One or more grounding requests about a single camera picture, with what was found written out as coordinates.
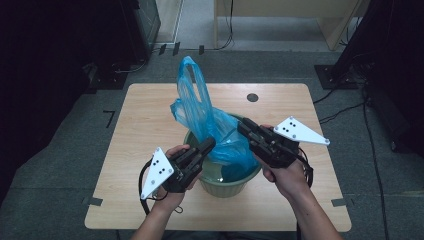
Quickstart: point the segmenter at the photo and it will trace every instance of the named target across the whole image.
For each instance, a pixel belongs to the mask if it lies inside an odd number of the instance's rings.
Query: black dot
[[[258,95],[254,94],[254,93],[247,94],[247,100],[249,102],[257,102],[258,99],[259,99]]]

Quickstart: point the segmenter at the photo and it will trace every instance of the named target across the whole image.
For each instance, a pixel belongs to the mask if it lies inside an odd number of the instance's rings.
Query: table top
[[[289,116],[322,134],[304,84],[207,84],[212,105],[248,117],[258,124],[277,125]],[[250,102],[247,95],[259,99]],[[176,84],[133,84],[129,87],[93,197],[85,225],[91,229],[137,229],[145,218],[138,195],[138,177],[157,147],[166,151],[182,144],[188,131],[175,121],[170,105],[178,98]],[[314,168],[312,191],[340,232],[351,228],[328,149],[301,143]],[[295,231],[296,219],[287,200],[259,173],[238,195],[217,198],[196,183],[173,213],[167,229],[194,231]]]

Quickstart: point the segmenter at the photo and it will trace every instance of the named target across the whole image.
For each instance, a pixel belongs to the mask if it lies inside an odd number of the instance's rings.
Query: plastic bag
[[[193,88],[188,66],[192,68],[200,100]],[[202,72],[191,57],[181,61],[177,88],[179,98],[171,105],[175,120],[190,129],[199,142],[208,136],[215,138],[216,146],[209,153],[209,159],[223,165],[224,181],[237,181],[248,176],[258,163],[247,139],[237,131],[238,120],[212,106]]]

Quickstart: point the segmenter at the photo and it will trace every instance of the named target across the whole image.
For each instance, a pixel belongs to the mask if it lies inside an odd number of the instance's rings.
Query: white triangular marker
[[[171,163],[169,163],[165,153],[163,153],[160,147],[156,148],[140,198],[145,200],[149,197],[149,195],[160,187],[160,185],[162,185],[162,183],[173,173],[174,168],[171,166]]]
[[[308,128],[293,116],[274,127],[274,132],[292,141],[330,145],[330,140]]]

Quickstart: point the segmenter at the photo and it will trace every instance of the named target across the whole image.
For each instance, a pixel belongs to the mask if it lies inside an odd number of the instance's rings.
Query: forearm
[[[131,240],[160,240],[171,213],[172,212],[160,211],[160,209],[152,209],[150,214],[147,215],[144,222],[134,233]]]
[[[309,189],[296,194],[289,202],[304,239],[342,239]]]

